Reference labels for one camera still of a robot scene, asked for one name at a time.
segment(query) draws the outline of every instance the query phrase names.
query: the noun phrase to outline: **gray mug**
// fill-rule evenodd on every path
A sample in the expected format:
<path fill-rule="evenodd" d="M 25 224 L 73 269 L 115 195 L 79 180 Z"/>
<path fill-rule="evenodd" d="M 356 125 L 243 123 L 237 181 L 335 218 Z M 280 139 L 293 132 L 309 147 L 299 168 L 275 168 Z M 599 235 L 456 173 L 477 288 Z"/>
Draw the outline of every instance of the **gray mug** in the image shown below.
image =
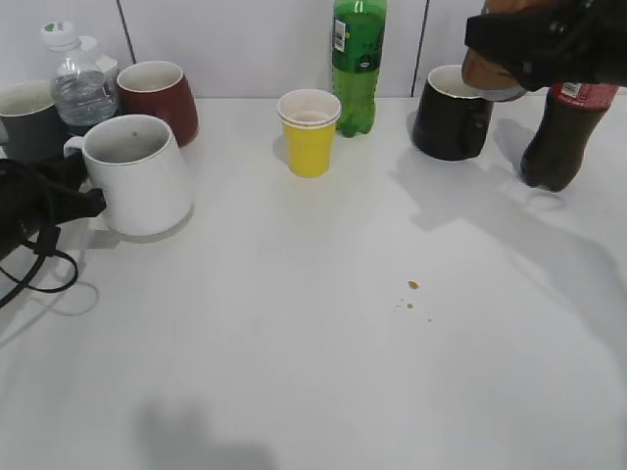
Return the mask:
<path fill-rule="evenodd" d="M 0 90 L 0 146 L 7 158 L 27 164 L 62 159 L 69 138 L 48 82 L 30 81 Z"/>

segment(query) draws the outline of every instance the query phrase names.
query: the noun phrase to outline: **red bottle label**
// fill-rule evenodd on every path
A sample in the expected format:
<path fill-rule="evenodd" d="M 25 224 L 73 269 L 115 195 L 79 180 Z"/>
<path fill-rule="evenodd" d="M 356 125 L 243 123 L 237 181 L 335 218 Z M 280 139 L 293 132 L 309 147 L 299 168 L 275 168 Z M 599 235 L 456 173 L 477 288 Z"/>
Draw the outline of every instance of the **red bottle label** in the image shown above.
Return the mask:
<path fill-rule="evenodd" d="M 588 83 L 559 83 L 551 94 L 560 103 L 583 110 L 606 110 L 618 92 L 618 86 Z"/>

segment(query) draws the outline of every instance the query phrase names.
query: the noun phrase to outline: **bottle label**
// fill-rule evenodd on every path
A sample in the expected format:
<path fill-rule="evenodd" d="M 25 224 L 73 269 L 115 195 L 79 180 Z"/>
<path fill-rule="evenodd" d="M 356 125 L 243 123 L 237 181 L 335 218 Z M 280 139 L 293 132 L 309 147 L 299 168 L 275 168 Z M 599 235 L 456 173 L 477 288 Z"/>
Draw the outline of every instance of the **bottle label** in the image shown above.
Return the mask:
<path fill-rule="evenodd" d="M 333 67 L 364 73 L 381 66 L 385 18 L 372 13 L 350 13 L 335 17 Z"/>
<path fill-rule="evenodd" d="M 618 86 L 588 83 L 559 83 L 551 94 L 560 103 L 583 110 L 606 110 L 611 106 Z"/>

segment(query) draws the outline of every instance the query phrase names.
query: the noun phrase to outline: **cup rim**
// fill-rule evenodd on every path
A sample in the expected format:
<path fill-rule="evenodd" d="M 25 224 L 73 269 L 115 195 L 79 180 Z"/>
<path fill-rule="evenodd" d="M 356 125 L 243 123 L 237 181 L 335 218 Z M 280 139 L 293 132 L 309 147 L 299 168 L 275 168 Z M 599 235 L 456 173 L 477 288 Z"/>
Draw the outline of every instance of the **cup rim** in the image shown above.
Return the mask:
<path fill-rule="evenodd" d="M 477 93 L 476 89 L 472 88 L 471 86 L 466 85 L 463 82 L 463 78 L 461 78 L 461 83 L 463 83 L 468 88 L 468 90 L 470 90 L 470 91 L 472 91 L 474 93 L 473 96 L 459 96 L 459 95 L 456 95 L 456 94 L 453 94 L 453 93 L 449 93 L 449 92 L 443 90 L 440 86 L 437 86 L 436 84 L 434 84 L 433 81 L 432 81 L 433 74 L 438 72 L 438 71 L 442 71 L 444 69 L 459 69 L 459 76 L 461 77 L 461 65 L 459 65 L 459 64 L 451 64 L 451 65 L 436 67 L 427 76 L 427 83 L 429 84 L 429 86 L 431 88 L 433 88 L 435 91 L 437 91 L 441 95 L 445 95 L 445 96 L 448 96 L 450 98 L 454 98 L 456 100 L 476 100 L 476 99 L 482 100 L 483 99 L 481 97 L 481 95 L 479 95 Z"/>
<path fill-rule="evenodd" d="M 27 85 L 35 85 L 35 84 L 44 85 L 46 89 L 48 90 L 48 92 L 50 91 L 50 83 L 48 83 L 46 80 L 33 80 L 33 81 L 21 81 L 20 83 L 16 83 L 15 85 L 2 88 L 0 90 L 0 94 L 14 91 L 17 88 L 21 88 Z M 19 113 L 19 114 L 6 114 L 0 111 L 0 118 L 23 118 L 25 116 L 32 116 L 32 115 L 36 115 L 37 113 L 41 113 L 42 111 L 46 111 L 54 106 L 55 106 L 55 100 L 52 98 L 52 95 L 50 95 L 50 104 L 48 104 L 47 106 L 44 106 L 34 111 L 30 111 L 28 113 Z"/>
<path fill-rule="evenodd" d="M 130 119 L 138 119 L 138 118 L 156 121 L 156 122 L 160 123 L 162 126 L 164 126 L 166 128 L 166 130 L 168 131 L 168 140 L 166 140 L 166 143 L 159 150 L 155 151 L 154 153 L 152 153 L 150 155 L 147 155 L 146 157 L 143 157 L 143 158 L 141 158 L 139 160 L 134 160 L 132 162 L 103 162 L 102 160 L 96 159 L 96 158 L 92 157 L 91 155 L 89 155 L 89 153 L 87 152 L 87 142 L 89 140 L 90 135 L 92 135 L 94 132 L 98 131 L 98 127 L 101 127 L 101 126 L 105 127 L 107 125 L 113 125 L 115 122 L 119 122 L 119 121 L 122 121 L 122 120 L 130 120 Z M 152 160 L 155 157 L 157 157 L 158 155 L 162 154 L 164 152 L 164 150 L 167 147 L 169 147 L 169 145 L 171 144 L 173 138 L 174 138 L 174 134 L 172 133 L 171 127 L 168 125 L 167 122 L 165 122 L 162 119 L 159 119 L 158 117 L 148 116 L 148 115 L 125 115 L 125 116 L 112 117 L 111 119 L 107 119 L 104 122 L 101 122 L 98 125 L 92 127 L 85 134 L 85 136 L 83 137 L 83 142 L 82 142 L 82 155 L 86 159 L 90 160 L 91 162 L 93 162 L 96 165 L 110 166 L 110 167 L 139 165 L 139 164 L 143 164 L 144 162 L 148 162 L 149 160 Z"/>
<path fill-rule="evenodd" d="M 324 93 L 328 97 L 332 97 L 337 102 L 337 104 L 339 105 L 338 106 L 338 110 L 332 117 L 328 117 L 328 118 L 322 119 L 322 120 L 302 121 L 302 120 L 291 119 L 291 118 L 289 118 L 288 116 L 284 115 L 281 112 L 281 103 L 283 102 L 283 100 L 289 98 L 292 95 L 298 94 L 298 93 L 312 92 L 312 91 L 315 92 L 315 93 Z M 276 103 L 276 111 L 278 112 L 278 115 L 281 117 L 281 120 L 283 122 L 291 125 L 292 127 L 296 127 L 296 128 L 299 128 L 299 129 L 315 130 L 317 128 L 327 127 L 331 123 L 337 122 L 337 120 L 342 115 L 342 102 L 339 100 L 339 98 L 337 96 L 335 96 L 333 93 L 329 93 L 326 90 L 320 90 L 320 89 L 317 89 L 317 88 L 303 88 L 303 89 L 300 89 L 300 90 L 290 91 L 288 93 L 285 93 L 283 96 L 281 96 L 279 98 L 279 100 L 278 100 L 278 103 Z"/>
<path fill-rule="evenodd" d="M 141 68 L 142 66 L 144 66 L 146 64 L 167 64 L 169 66 L 174 66 L 174 67 L 176 67 L 178 69 L 179 77 L 178 77 L 178 79 L 174 83 L 171 83 L 170 85 L 167 85 L 167 86 L 163 86 L 161 88 L 157 88 L 156 90 L 136 90 L 134 88 L 129 88 L 129 87 L 124 86 L 124 85 L 121 84 L 121 78 L 125 74 L 127 74 L 128 71 L 131 71 L 133 69 L 139 69 L 139 68 Z M 130 93 L 147 94 L 147 93 L 158 93 L 160 91 L 169 90 L 170 88 L 172 88 L 172 87 L 176 86 L 178 83 L 180 83 L 184 77 L 185 77 L 185 72 L 183 71 L 183 69 L 180 66 L 178 66 L 174 62 L 169 62 L 169 61 L 145 61 L 145 62 L 138 62 L 137 64 L 133 64 L 132 66 L 128 66 L 126 69 L 122 70 L 118 74 L 118 78 L 116 79 L 116 82 L 118 84 L 118 87 L 121 88 L 124 91 L 128 91 Z"/>
<path fill-rule="evenodd" d="M 290 127 L 294 127 L 295 129 L 303 129 L 303 130 L 319 130 L 319 129 L 324 129 L 325 127 L 329 127 L 331 125 L 334 125 L 337 120 L 339 119 L 339 116 L 336 119 L 332 119 L 330 121 L 325 122 L 324 124 L 320 124 L 320 125 L 300 125 L 297 124 L 291 120 L 285 120 L 285 119 L 281 119 L 281 122 L 285 125 L 289 125 Z"/>

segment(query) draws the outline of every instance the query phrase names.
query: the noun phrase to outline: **bottle cap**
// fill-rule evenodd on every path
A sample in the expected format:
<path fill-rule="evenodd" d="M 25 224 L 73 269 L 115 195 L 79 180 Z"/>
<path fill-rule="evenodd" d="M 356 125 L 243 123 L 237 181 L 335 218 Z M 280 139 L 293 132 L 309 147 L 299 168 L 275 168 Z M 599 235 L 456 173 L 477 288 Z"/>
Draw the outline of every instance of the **bottle cap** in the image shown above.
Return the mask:
<path fill-rule="evenodd" d="M 71 22 L 46 24 L 41 28 L 41 38 L 51 51 L 69 51 L 80 45 L 80 39 Z"/>

